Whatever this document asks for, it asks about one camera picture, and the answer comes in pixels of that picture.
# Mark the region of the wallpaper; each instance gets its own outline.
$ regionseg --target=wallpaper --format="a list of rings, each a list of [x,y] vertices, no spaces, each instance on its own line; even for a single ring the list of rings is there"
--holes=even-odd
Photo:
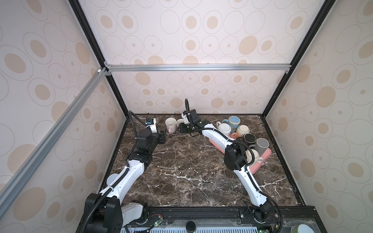
[[[342,0],[267,121],[329,233],[373,225],[373,1]]]
[[[0,233],[74,233],[124,119],[104,78],[0,221]]]
[[[113,72],[127,108],[182,113],[188,98],[197,113],[262,113],[284,70]]]
[[[97,69],[64,1],[0,2],[0,191]]]
[[[80,0],[109,64],[289,63],[323,0]]]

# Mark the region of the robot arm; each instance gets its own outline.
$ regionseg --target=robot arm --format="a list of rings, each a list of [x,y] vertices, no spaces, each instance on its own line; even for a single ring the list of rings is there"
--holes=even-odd
[[[145,202],[131,202],[121,207],[128,190],[151,163],[156,146],[166,142],[166,133],[157,132],[155,118],[146,119],[146,125],[138,132],[137,149],[129,154],[122,172],[110,175],[106,188],[87,197],[82,221],[76,232],[118,233],[133,220],[144,222],[147,219],[148,206]]]
[[[207,120],[201,120],[195,109],[189,110],[187,99],[185,100],[185,106],[186,111],[181,115],[184,119],[184,124],[180,124],[179,131],[181,133],[199,132],[225,151],[224,163],[228,169],[234,171],[245,187],[253,205],[251,211],[255,219],[260,223],[265,222],[274,211],[274,206],[263,194],[250,169],[248,169],[248,166],[253,161],[250,163],[247,161],[247,146],[244,146],[243,142],[224,136]]]

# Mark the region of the black knob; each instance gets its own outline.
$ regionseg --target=black knob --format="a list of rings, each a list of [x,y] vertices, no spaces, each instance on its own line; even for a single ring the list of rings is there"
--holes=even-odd
[[[192,233],[192,232],[195,232],[195,230],[197,228],[195,227],[195,223],[194,222],[189,221],[189,222],[186,223],[185,229],[186,229],[187,232]]]

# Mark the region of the blue mug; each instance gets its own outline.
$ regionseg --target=blue mug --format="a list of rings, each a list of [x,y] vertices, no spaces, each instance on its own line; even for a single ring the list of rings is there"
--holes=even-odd
[[[222,123],[227,123],[231,127],[231,133],[236,132],[239,124],[241,123],[241,120],[236,116],[231,116],[229,119],[224,119]]]

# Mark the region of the vent grille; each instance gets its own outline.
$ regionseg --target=vent grille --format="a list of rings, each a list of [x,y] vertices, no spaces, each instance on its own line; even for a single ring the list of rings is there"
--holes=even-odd
[[[131,228],[130,233],[145,230],[144,227]],[[185,228],[167,227],[165,229],[152,229],[150,233],[188,233]],[[256,227],[198,227],[196,233],[258,233]]]

